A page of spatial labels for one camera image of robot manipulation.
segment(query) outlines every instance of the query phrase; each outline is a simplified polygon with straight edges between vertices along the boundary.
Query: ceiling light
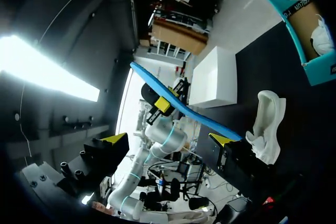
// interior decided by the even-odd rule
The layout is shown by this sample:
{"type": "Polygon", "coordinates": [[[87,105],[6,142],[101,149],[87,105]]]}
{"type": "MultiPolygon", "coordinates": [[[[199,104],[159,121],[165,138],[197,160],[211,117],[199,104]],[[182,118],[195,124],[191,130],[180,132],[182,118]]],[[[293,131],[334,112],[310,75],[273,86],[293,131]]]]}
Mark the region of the ceiling light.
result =
{"type": "Polygon", "coordinates": [[[89,202],[89,200],[93,197],[93,195],[94,195],[94,192],[90,196],[85,195],[84,198],[82,199],[82,203],[86,205],[89,202]]]}
{"type": "Polygon", "coordinates": [[[73,76],[16,36],[0,39],[0,71],[93,102],[99,89],[73,76]]]}

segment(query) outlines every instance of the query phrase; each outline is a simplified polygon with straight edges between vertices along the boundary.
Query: bolt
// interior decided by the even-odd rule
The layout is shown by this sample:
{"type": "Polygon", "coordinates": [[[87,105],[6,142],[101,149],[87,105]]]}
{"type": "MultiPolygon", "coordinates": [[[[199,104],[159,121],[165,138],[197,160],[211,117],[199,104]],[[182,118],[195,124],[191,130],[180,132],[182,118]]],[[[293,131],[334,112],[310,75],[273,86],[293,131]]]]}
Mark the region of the bolt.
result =
{"type": "Polygon", "coordinates": [[[46,179],[47,179],[46,176],[44,176],[44,175],[41,175],[41,176],[40,176],[40,180],[41,180],[41,181],[46,181],[46,179]]]}
{"type": "Polygon", "coordinates": [[[81,151],[81,152],[79,153],[79,155],[80,155],[82,158],[85,158],[85,151],[81,151]]]}
{"type": "Polygon", "coordinates": [[[37,187],[37,182],[36,182],[36,181],[32,181],[32,182],[30,183],[30,186],[31,186],[32,188],[37,187]]]}
{"type": "Polygon", "coordinates": [[[62,162],[61,163],[61,170],[64,172],[64,173],[68,173],[70,172],[70,168],[69,168],[69,165],[67,162],[62,162]]]}
{"type": "Polygon", "coordinates": [[[78,178],[78,179],[82,179],[84,177],[84,173],[81,171],[81,170],[76,170],[75,171],[75,176],[78,178]]]}

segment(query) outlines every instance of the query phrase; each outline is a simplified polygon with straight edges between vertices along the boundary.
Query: cardboard box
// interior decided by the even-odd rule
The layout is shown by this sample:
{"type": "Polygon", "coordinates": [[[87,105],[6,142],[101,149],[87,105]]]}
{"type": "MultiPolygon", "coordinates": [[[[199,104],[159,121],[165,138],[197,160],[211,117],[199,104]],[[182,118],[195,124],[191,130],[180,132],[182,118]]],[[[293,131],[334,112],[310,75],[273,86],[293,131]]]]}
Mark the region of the cardboard box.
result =
{"type": "Polygon", "coordinates": [[[318,56],[310,43],[318,26],[319,13],[310,0],[269,0],[277,10],[292,36],[309,83],[317,85],[336,79],[335,50],[318,56]]]}
{"type": "Polygon", "coordinates": [[[311,34],[319,26],[319,16],[316,14],[320,14],[320,12],[315,4],[309,3],[288,17],[288,21],[298,35],[308,61],[319,57],[310,42],[311,34]]]}
{"type": "Polygon", "coordinates": [[[198,55],[206,46],[207,37],[180,27],[176,24],[169,24],[156,20],[153,24],[152,34],[156,39],[180,47],[192,54],[198,55]]]}
{"type": "Polygon", "coordinates": [[[149,47],[150,43],[148,39],[140,39],[140,45],[144,47],[149,47]]]}

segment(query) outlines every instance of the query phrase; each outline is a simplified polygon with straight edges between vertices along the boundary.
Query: blue foam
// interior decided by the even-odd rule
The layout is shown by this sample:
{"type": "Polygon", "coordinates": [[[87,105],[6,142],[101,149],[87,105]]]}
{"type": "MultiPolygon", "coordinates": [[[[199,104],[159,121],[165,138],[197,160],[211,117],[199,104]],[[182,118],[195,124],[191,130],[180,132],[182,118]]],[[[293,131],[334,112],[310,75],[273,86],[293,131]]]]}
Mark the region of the blue foam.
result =
{"type": "Polygon", "coordinates": [[[164,97],[169,103],[181,111],[186,116],[193,118],[194,120],[212,128],[214,131],[221,135],[234,140],[239,141],[242,139],[236,132],[228,129],[227,127],[207,118],[203,115],[196,113],[187,106],[185,106],[165,85],[163,85],[155,76],[149,73],[146,69],[139,64],[132,62],[131,68],[160,96],[164,97]]]}

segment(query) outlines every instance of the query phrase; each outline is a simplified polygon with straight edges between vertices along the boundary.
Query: red object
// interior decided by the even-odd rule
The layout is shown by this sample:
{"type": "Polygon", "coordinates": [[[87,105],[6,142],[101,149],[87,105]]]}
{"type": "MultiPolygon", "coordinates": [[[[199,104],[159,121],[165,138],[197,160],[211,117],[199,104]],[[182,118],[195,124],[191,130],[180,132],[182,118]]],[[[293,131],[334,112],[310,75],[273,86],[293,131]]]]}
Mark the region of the red object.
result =
{"type": "Polygon", "coordinates": [[[272,197],[268,197],[266,201],[263,203],[263,205],[268,204],[268,203],[273,203],[275,200],[272,197]]]}

